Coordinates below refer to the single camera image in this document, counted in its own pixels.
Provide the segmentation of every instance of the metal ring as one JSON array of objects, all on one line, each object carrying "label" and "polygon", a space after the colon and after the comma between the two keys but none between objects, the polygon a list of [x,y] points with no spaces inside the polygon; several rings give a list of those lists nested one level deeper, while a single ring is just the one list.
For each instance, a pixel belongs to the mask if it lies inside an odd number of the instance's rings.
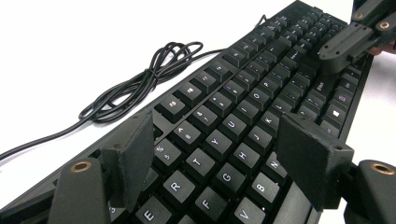
[{"label": "metal ring", "polygon": [[361,14],[361,12],[356,13],[355,14],[355,18],[356,19],[361,19],[361,18],[363,18],[363,14]]},{"label": "metal ring", "polygon": [[379,24],[379,27],[381,27],[381,29],[388,29],[389,28],[389,23],[387,21],[383,21],[381,22],[381,24]]},{"label": "metal ring", "polygon": [[70,168],[70,170],[73,173],[80,173],[80,172],[84,172],[84,171],[90,169],[91,165],[92,164],[89,161],[81,161],[81,162],[74,164],[72,166],[72,168]]},{"label": "metal ring", "polygon": [[395,175],[395,171],[388,167],[387,165],[380,164],[380,163],[373,163],[371,164],[373,170],[383,174],[383,175]]}]

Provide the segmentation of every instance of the space bar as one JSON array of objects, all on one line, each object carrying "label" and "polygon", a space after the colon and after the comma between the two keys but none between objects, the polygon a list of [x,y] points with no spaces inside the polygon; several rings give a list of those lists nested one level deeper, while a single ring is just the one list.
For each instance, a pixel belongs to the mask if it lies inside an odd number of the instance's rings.
[{"label": "space bar", "polygon": [[274,223],[276,224],[305,224],[312,209],[311,203],[303,192],[292,183],[285,201],[283,201]]}]

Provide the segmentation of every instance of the function key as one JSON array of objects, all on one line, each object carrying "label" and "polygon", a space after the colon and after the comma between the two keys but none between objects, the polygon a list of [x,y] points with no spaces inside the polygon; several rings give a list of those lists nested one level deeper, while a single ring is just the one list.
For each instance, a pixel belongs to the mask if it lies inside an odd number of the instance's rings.
[{"label": "function key", "polygon": [[212,63],[208,68],[205,70],[208,74],[212,75],[217,81],[222,83],[228,77],[230,77],[233,73],[226,68],[221,63]]},{"label": "function key", "polygon": [[185,114],[189,112],[189,108],[186,107],[179,99],[174,95],[169,95],[162,100],[158,105],[155,106],[164,117],[166,117],[172,123],[176,123]]},{"label": "function key", "polygon": [[231,49],[223,58],[225,61],[238,68],[242,67],[242,65],[248,61],[248,56],[237,49]]},{"label": "function key", "polygon": [[211,93],[219,85],[219,82],[207,72],[201,72],[198,74],[198,76],[191,80],[191,83],[206,95]]},{"label": "function key", "polygon": [[178,89],[175,96],[190,108],[195,107],[205,98],[204,93],[190,82]]}]

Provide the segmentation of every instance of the white background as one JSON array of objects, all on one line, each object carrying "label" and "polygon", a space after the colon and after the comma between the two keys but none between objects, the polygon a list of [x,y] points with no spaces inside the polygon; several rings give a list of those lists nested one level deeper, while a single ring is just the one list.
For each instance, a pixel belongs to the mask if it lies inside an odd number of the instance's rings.
[{"label": "white background", "polygon": [[[0,153],[76,123],[80,110],[147,68],[152,54],[166,43],[201,41],[203,51],[227,48],[262,14],[269,18],[291,2],[0,1]],[[349,21],[352,1],[305,2]],[[375,59],[347,140],[356,149],[354,162],[396,164],[391,141],[396,127],[394,62],[387,54]],[[170,86],[158,87],[144,104]],[[1,161],[0,208],[118,123],[87,125]],[[343,210],[325,211],[320,223],[344,223]]]}]

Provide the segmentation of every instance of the black cable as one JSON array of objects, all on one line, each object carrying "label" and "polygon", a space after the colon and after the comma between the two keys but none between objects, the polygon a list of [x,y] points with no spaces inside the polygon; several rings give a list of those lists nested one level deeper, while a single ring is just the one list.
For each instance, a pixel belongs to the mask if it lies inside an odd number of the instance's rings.
[{"label": "black cable", "polygon": [[[198,48],[191,50],[190,47],[193,46],[198,46]],[[11,150],[2,153],[0,155],[0,161],[13,154],[21,152],[26,148],[48,142],[71,133],[87,121],[92,121],[94,123],[108,123],[122,118],[132,108],[143,101],[143,99],[145,99],[158,84],[176,77],[192,62],[209,54],[220,53],[223,51],[223,49],[212,50],[193,57],[203,47],[204,45],[201,42],[191,42],[187,45],[175,42],[168,43],[163,48],[158,49],[155,52],[148,69],[137,76],[108,89],[93,103],[83,109],[78,115],[79,122],[61,132],[36,139],[35,141],[23,144],[19,147],[14,147]],[[119,104],[114,104],[118,99],[124,96],[127,96],[126,99],[122,100]]]}]

